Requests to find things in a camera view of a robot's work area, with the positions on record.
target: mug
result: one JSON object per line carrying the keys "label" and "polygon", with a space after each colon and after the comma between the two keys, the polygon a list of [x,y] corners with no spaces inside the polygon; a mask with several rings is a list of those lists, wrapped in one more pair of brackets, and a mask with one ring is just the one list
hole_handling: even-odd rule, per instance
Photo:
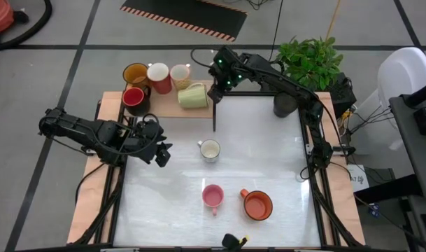
{"label": "mug", "polygon": [[216,162],[219,159],[220,145],[214,140],[198,141],[201,156],[206,162]]}
{"label": "mug", "polygon": [[206,206],[213,208],[213,215],[216,216],[218,214],[218,206],[224,200],[224,190],[218,185],[208,185],[201,193],[201,197]]}
{"label": "mug", "polygon": [[150,84],[161,95],[165,95],[172,90],[169,68],[163,63],[155,63],[148,69]]}
{"label": "mug", "polygon": [[127,66],[122,72],[124,81],[136,88],[149,85],[147,76],[148,67],[142,63],[133,63]]}
{"label": "mug", "polygon": [[267,219],[274,209],[270,197],[265,192],[248,192],[246,189],[242,189],[241,197],[243,198],[243,208],[248,217],[255,221]]}
{"label": "mug", "polygon": [[208,96],[205,84],[193,83],[185,90],[178,91],[178,103],[184,109],[207,107]]}
{"label": "mug", "polygon": [[132,87],[124,91],[122,103],[133,116],[143,116],[150,110],[150,95],[152,90],[148,86],[143,89]]}
{"label": "mug", "polygon": [[190,68],[184,64],[178,64],[171,69],[172,84],[177,90],[184,90],[191,84]]}

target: black and orange striped mat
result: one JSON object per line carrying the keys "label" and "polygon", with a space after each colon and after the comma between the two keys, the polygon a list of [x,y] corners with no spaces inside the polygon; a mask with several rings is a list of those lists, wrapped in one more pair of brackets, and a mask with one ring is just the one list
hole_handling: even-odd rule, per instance
{"label": "black and orange striped mat", "polygon": [[247,12],[201,0],[126,0],[122,11],[234,41]]}

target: white chair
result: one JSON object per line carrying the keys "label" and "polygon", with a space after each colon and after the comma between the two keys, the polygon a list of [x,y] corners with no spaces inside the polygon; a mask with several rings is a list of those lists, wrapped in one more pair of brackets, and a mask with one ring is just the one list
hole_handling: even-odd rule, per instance
{"label": "white chair", "polygon": [[[389,98],[412,94],[425,85],[425,54],[417,48],[399,49],[382,63],[378,71],[378,89],[362,103],[356,113],[367,119],[370,115],[388,110]],[[364,165],[368,167],[393,167],[392,162],[410,165],[408,159],[404,161],[408,157],[393,115],[382,115],[378,120],[384,121],[365,125],[351,136],[350,144],[356,147],[356,154],[368,155],[363,157]],[[349,129],[362,122],[356,115],[352,115]]]}

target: potted plant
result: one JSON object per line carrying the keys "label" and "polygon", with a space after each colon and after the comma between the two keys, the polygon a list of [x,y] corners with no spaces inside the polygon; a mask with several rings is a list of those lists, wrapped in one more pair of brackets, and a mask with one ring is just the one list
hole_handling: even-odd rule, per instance
{"label": "potted plant", "polygon": [[284,66],[283,74],[311,91],[330,92],[336,118],[356,102],[350,79],[340,72],[343,55],[332,45],[335,38],[298,42],[295,37],[279,48],[276,59]]}

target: green leaves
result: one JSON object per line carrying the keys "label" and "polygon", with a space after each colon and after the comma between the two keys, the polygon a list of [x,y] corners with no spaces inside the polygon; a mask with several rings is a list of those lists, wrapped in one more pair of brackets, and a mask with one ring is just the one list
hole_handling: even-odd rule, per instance
{"label": "green leaves", "polygon": [[285,66],[286,76],[312,91],[326,90],[334,84],[340,72],[343,55],[332,48],[335,38],[326,41],[308,39],[302,42],[293,37],[279,48],[276,56]]}

